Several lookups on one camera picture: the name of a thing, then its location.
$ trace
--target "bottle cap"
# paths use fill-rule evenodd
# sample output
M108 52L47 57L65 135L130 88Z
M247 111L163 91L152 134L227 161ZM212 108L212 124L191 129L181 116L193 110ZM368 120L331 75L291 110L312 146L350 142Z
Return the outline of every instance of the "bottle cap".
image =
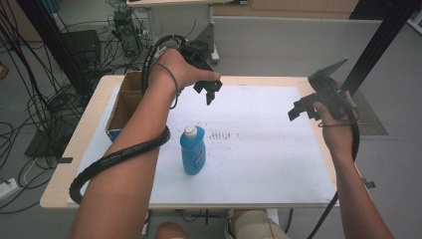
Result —
M193 138L196 136L197 132L198 132L198 129L196 129L196 126L189 125L185 128L184 134L188 138Z

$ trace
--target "white paper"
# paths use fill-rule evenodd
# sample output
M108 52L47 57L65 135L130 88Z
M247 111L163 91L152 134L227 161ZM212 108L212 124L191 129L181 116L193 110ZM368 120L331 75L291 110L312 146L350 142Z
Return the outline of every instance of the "white paper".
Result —
M328 203L334 191L304 114L290 121L296 88L223 86L210 106L205 91L181 94L168 119L150 206ZM79 171L110 145L105 133L111 97ZM179 138L189 124L205 129L207 158L194 176L184 173Z

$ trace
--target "dish soap bottle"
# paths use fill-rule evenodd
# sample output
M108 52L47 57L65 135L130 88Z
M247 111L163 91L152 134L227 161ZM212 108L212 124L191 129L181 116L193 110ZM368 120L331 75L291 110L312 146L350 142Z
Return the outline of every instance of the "dish soap bottle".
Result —
M204 128L189 125L180 137L183 168L189 175L195 175L204 166L206 158L204 135Z

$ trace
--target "leg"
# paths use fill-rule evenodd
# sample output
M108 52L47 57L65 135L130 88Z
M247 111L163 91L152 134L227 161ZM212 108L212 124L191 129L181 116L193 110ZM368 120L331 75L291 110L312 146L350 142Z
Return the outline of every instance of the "leg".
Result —
M184 232L183 228L174 222L164 222L159 225L157 233L155 235L156 239L187 239L187 235Z
M230 228L240 238L289 238L264 210L235 210Z

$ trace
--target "black pole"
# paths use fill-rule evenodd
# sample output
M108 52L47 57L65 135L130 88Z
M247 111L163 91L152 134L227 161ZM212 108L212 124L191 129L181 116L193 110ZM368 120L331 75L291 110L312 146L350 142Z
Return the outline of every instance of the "black pole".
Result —
M395 6L382 21L372 39L369 41L362 55L360 55L350 74L341 86L341 89L353 94L363 83L369 72L381 58L382 54L406 24L419 0L396 1Z
M94 87L87 81L71 52L65 45L62 33L41 0L16 0L37 30L44 44L59 64L86 106L94 93Z

